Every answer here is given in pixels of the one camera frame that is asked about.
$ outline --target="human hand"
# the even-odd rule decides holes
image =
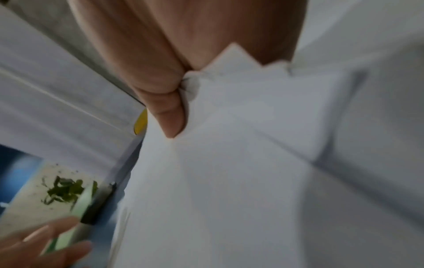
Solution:
[[[185,126],[177,88],[236,42],[263,64],[290,60],[307,0],[69,0],[95,48],[167,137]]]
[[[67,217],[14,233],[0,240],[1,268],[66,268],[91,251],[84,241],[68,248],[40,256],[47,243],[73,228],[78,218]]]

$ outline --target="yellow object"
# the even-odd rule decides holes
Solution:
[[[143,110],[134,124],[134,133],[138,135],[145,127],[147,127],[147,109]]]

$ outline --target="skin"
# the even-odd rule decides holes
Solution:
[[[186,123],[177,88],[236,42],[262,64],[291,60],[307,0],[69,0],[77,22],[167,137]]]
[[[40,256],[53,238],[73,228],[78,218],[67,217],[16,232],[0,240],[1,268],[66,268],[91,251],[89,241]]]

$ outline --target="hand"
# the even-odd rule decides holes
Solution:
[[[236,42],[263,64],[290,60],[307,0],[69,0],[87,37],[167,137],[185,126],[177,88]]]
[[[47,243],[73,228],[79,220],[67,217],[12,234],[0,240],[1,268],[66,268],[91,251],[91,243],[80,242],[42,255]]]

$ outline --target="fingernail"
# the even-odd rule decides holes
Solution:
[[[47,234],[49,234],[51,232],[50,226],[46,225],[41,227],[40,229],[34,231],[33,233],[31,233],[30,235],[28,235],[27,237],[25,237],[22,242],[29,242],[31,240],[36,240],[39,237],[44,237]]]

